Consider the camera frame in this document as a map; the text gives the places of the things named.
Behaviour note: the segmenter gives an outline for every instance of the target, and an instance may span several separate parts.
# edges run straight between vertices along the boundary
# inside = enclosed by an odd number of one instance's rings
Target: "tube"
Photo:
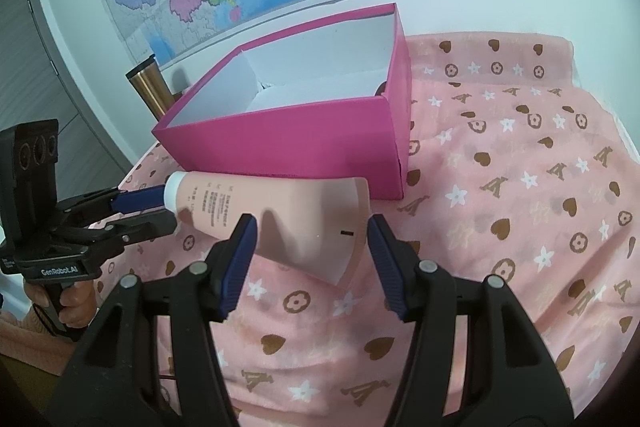
[[[164,206],[217,239],[241,214],[258,221],[255,253],[325,282],[345,286],[362,257],[370,215],[364,178],[300,180],[174,172]]]

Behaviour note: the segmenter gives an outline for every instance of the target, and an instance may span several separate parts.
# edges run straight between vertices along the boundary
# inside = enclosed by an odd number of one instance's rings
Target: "gray door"
[[[125,172],[66,92],[42,42],[29,0],[0,0],[0,64],[0,129],[58,119],[58,199],[117,185]]]

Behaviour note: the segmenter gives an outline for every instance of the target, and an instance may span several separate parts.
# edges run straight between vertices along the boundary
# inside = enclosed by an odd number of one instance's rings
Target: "hand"
[[[24,283],[27,297],[43,308],[49,306],[49,296],[42,286]],[[65,288],[60,295],[60,304],[65,308],[58,317],[69,328],[84,328],[92,321],[97,310],[93,281],[79,281]]]

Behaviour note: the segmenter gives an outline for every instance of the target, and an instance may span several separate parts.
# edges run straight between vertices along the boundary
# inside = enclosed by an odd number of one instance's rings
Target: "camera lens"
[[[22,167],[23,171],[26,171],[29,168],[29,163],[31,160],[31,149],[29,149],[28,143],[23,143],[20,147],[20,167]]]
[[[38,136],[36,143],[33,147],[33,159],[36,160],[37,165],[44,162],[45,154],[47,152],[46,145],[44,143],[44,137]]]
[[[55,136],[49,136],[49,141],[47,141],[47,148],[49,149],[49,155],[55,156],[58,147],[58,140]]]

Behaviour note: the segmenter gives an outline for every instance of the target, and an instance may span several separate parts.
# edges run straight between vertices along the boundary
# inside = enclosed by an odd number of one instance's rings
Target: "open box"
[[[364,177],[402,198],[411,64],[395,4],[337,14],[241,45],[154,135],[187,171]]]

